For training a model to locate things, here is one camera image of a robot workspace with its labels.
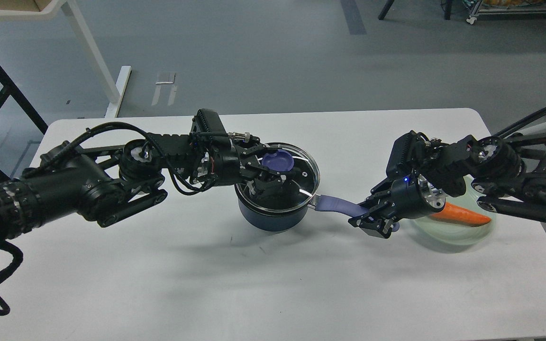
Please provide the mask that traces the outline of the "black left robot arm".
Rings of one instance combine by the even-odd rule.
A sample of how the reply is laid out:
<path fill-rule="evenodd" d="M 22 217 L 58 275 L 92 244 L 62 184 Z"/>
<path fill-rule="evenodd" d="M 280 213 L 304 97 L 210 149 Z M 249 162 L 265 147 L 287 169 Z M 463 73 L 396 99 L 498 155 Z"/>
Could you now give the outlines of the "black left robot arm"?
<path fill-rule="evenodd" d="M 303 178 L 288 151 L 227 132 L 208 109 L 192 118 L 186 135 L 147 133 L 124 122 L 86 129 L 43 154 L 37 168 L 0 183 L 0 284 L 23 261 L 11 239 L 73 213 L 108 227 L 154 207 L 167 197 L 164 170 L 184 196 L 243 184 L 255 198 L 268 198 L 296 189 Z M 0 296 L 0 316 L 7 314 Z"/>

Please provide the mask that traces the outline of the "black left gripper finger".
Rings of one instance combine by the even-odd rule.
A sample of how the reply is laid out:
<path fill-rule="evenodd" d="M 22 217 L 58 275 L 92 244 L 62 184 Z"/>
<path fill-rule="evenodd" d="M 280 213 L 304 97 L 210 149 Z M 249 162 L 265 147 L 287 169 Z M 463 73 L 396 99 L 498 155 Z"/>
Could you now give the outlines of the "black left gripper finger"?
<path fill-rule="evenodd" d="M 298 194 L 300 187 L 295 179 L 302 177 L 301 168 L 289 171 L 273 169 L 242 168 L 241 194 L 249 199 L 262 199 Z"/>
<path fill-rule="evenodd" d="M 271 147 L 255 141 L 238 140 L 235 142 L 236 157 L 239 162 L 257 161 L 266 154 L 276 153 L 278 149 L 278 147 Z"/>

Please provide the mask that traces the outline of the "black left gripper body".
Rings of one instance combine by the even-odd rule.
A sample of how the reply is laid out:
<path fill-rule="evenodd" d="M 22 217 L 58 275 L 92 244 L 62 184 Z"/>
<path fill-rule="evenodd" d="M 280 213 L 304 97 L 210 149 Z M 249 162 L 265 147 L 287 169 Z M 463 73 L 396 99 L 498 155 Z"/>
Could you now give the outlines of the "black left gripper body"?
<path fill-rule="evenodd" d="M 204 184 L 209 186 L 231 186 L 243 183 L 240 172 L 240 156 L 231 139 L 227 137 L 204 137 L 204 147 L 210 156 Z"/>

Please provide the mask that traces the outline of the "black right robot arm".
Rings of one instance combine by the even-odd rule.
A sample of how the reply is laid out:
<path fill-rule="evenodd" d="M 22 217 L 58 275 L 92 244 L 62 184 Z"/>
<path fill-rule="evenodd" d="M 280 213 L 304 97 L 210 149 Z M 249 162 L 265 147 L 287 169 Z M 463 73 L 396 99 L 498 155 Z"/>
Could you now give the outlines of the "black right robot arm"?
<path fill-rule="evenodd" d="M 546 132 L 521 128 L 546 116 L 546 108 L 482 139 L 468 135 L 448 144 L 410 131 L 393 144 L 386 179 L 351 213 L 349 224 L 369 235 L 389 238 L 401 219 L 441 212 L 446 197 L 466 193 L 464 177 L 488 212 L 546 223 Z"/>

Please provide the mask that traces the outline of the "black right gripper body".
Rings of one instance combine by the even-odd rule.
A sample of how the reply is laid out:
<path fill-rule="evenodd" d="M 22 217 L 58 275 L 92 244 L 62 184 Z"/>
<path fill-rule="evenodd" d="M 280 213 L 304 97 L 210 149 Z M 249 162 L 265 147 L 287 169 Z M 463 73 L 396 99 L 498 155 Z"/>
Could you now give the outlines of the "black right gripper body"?
<path fill-rule="evenodd" d="M 418 219 L 441 212 L 446 206 L 446 194 L 424 177 L 405 176 L 387 179 L 390 185 L 388 219 Z"/>

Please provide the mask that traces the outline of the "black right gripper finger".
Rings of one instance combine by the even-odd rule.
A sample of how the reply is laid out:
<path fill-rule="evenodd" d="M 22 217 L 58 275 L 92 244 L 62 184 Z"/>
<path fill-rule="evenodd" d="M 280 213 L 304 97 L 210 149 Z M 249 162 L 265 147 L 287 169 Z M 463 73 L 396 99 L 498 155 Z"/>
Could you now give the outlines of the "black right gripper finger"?
<path fill-rule="evenodd" d="M 347 221 L 351 226 L 358 227 L 367 235 L 377 238 L 390 238 L 393 232 L 399 230 L 399 223 L 393 219 L 386 220 L 379 216 L 373 216 L 366 208 L 361 208 L 355 216 Z"/>
<path fill-rule="evenodd" d="M 394 203 L 391 197 L 393 183 L 393 180 L 384 179 L 373 187 L 370 191 L 370 196 L 363 201 L 363 207 L 369 211 L 373 209 L 375 212 L 390 211 Z"/>

